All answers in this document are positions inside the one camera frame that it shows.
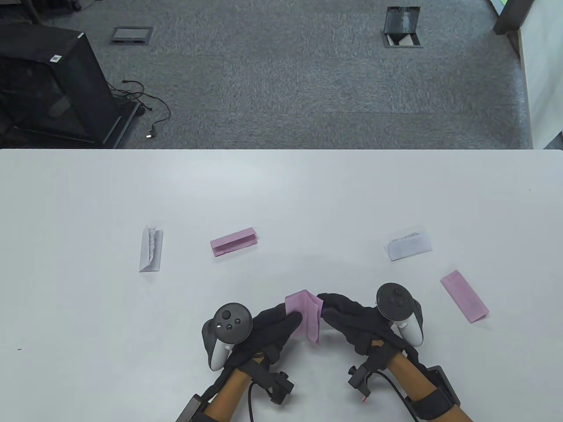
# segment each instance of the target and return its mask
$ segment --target pink folded paper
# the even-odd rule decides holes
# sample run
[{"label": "pink folded paper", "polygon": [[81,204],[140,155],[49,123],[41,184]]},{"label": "pink folded paper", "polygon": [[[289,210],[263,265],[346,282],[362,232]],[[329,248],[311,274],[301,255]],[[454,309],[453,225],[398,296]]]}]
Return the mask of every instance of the pink folded paper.
[{"label": "pink folded paper", "polygon": [[306,335],[313,343],[319,344],[320,313],[323,310],[323,301],[307,290],[301,290],[285,298],[285,312],[301,312],[303,321],[292,338]]},{"label": "pink folded paper", "polygon": [[489,314],[483,301],[459,271],[448,274],[440,282],[471,324]]},{"label": "pink folded paper", "polygon": [[220,237],[211,241],[211,249],[216,257],[235,250],[243,249],[258,243],[256,231],[253,228],[246,228],[232,235]]}]

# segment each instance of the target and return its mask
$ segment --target white wall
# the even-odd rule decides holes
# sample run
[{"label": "white wall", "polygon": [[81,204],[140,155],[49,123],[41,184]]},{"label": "white wall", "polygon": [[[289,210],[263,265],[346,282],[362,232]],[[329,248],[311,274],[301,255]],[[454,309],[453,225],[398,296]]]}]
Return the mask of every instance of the white wall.
[{"label": "white wall", "polygon": [[531,138],[542,149],[563,130],[563,0],[535,0],[520,28]]}]

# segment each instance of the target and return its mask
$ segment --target cable plug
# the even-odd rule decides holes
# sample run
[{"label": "cable plug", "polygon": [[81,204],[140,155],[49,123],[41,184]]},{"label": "cable plug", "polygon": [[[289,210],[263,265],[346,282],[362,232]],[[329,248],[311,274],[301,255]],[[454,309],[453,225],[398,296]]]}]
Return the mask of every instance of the cable plug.
[{"label": "cable plug", "polygon": [[149,130],[149,134],[146,136],[147,138],[156,138],[157,137],[157,130],[154,128],[154,125],[151,126]]}]

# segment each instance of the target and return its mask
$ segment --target gray carpet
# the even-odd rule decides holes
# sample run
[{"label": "gray carpet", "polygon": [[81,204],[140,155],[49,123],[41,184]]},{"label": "gray carpet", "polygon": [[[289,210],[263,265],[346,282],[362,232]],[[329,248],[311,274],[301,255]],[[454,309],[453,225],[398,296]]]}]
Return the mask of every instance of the gray carpet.
[{"label": "gray carpet", "polygon": [[[112,84],[138,79],[170,105],[147,139],[166,115],[148,101],[127,148],[528,148],[522,72],[490,3],[407,3],[103,0],[53,23],[86,33]],[[424,48],[384,48],[387,6],[410,3]],[[150,45],[109,45],[118,25],[154,25]]]}]

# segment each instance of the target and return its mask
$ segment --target electrical cable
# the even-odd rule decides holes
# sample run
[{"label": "electrical cable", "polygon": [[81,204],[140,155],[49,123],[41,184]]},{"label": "electrical cable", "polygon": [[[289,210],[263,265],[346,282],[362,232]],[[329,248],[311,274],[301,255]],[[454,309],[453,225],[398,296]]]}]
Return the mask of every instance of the electrical cable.
[{"label": "electrical cable", "polygon": [[[393,383],[393,381],[391,381],[391,379],[387,375],[385,375],[381,371],[375,371],[372,374],[369,374],[368,377],[365,379],[365,381],[367,382],[373,374],[380,375],[387,380],[387,382],[393,387],[393,390],[395,390],[395,393],[397,393],[397,395],[401,398],[401,401],[405,405],[406,409],[409,411],[409,413],[410,413],[411,417],[413,418],[414,422],[419,422],[416,415],[410,409],[409,405],[407,404],[405,398],[403,397],[403,395],[401,394],[399,389],[396,387],[396,385]],[[255,384],[256,383],[254,381],[252,381],[250,386],[248,387],[248,416],[250,417],[250,422],[254,422],[254,414],[252,413],[252,387],[254,387]]]},{"label": "electrical cable", "polygon": [[[393,381],[391,381],[391,379],[385,375],[383,372],[381,371],[375,371],[374,374],[380,375],[383,378],[385,378],[387,380],[387,382],[389,384],[391,384],[391,386],[393,387],[393,390],[395,390],[395,393],[397,393],[397,395],[401,398],[401,401],[403,402],[403,404],[405,405],[406,409],[409,411],[410,415],[412,416],[414,422],[419,422],[419,420],[417,419],[416,415],[414,414],[414,412],[410,409],[409,405],[407,404],[405,398],[403,397],[403,395],[401,394],[401,392],[399,391],[399,389],[396,387],[395,384],[393,384]],[[369,374],[368,377],[366,378],[366,382],[368,381],[369,377],[371,377],[373,374]]]},{"label": "electrical cable", "polygon": [[151,94],[147,94],[145,92],[145,86],[139,82],[138,80],[134,80],[134,79],[124,79],[121,81],[122,83],[136,83],[138,85],[141,86],[141,91],[130,91],[128,89],[120,89],[120,88],[116,88],[115,86],[113,86],[112,84],[110,84],[108,82],[109,87],[111,88],[112,91],[112,95],[115,98],[124,98],[126,100],[130,100],[130,101],[137,101],[142,107],[144,107],[146,110],[152,111],[153,108],[149,107],[146,103],[143,102],[143,100],[141,100],[142,96],[146,96],[148,98],[153,98],[155,100],[160,101],[162,104],[164,104],[164,106],[166,107],[166,110],[168,111],[168,115],[163,118],[163,119],[159,119],[156,120],[154,122],[151,123],[150,125],[150,130],[149,133],[146,135],[147,138],[154,138],[157,135],[157,130],[155,128],[155,125],[157,125],[158,123],[162,123],[162,122],[166,122],[168,120],[170,120],[170,118],[172,117],[172,111],[170,110],[170,107],[168,106],[168,104],[166,104],[166,102],[164,100],[162,100],[161,98],[151,95]]},{"label": "electrical cable", "polygon": [[[252,381],[250,386],[248,387],[248,416],[250,417],[250,422],[254,422],[254,414],[252,413],[252,387],[256,384],[255,381]],[[272,394],[265,390],[268,394],[268,397],[272,398]]]},{"label": "electrical cable", "polygon": [[81,9],[79,10],[79,12],[83,12],[84,10],[89,9],[89,8],[92,7],[93,4],[96,3],[97,1],[98,1],[98,0],[92,0],[92,2],[91,2],[88,6],[81,8]]}]

